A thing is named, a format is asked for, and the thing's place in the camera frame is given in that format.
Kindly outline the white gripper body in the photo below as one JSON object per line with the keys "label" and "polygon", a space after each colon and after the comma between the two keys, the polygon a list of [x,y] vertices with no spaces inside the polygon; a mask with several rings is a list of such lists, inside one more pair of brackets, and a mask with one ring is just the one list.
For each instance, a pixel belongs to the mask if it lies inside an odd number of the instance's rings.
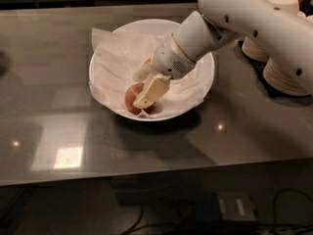
{"label": "white gripper body", "polygon": [[154,67],[172,79],[181,79],[196,66],[171,33],[167,35],[154,51]]}

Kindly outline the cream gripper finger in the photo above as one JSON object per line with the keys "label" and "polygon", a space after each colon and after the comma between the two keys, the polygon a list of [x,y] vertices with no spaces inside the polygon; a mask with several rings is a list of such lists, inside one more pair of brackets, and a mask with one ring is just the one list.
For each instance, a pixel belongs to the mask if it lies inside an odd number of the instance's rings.
{"label": "cream gripper finger", "polygon": [[133,106],[138,109],[146,109],[166,94],[170,86],[170,76],[164,74],[149,75],[144,83],[142,91],[136,97]]}
{"label": "cream gripper finger", "polygon": [[151,54],[141,65],[137,68],[132,76],[136,82],[144,82],[148,76],[158,74],[154,65],[155,55]]}

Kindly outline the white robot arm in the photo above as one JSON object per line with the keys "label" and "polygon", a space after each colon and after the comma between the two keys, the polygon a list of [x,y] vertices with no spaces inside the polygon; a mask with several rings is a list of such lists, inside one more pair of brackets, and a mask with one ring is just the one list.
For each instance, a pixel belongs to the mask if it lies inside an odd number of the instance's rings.
{"label": "white robot arm", "polygon": [[192,71],[199,59],[238,35],[254,43],[313,94],[313,27],[268,0],[198,0],[199,8],[168,33],[134,72],[144,84],[134,106],[146,109],[169,90],[169,81]]}

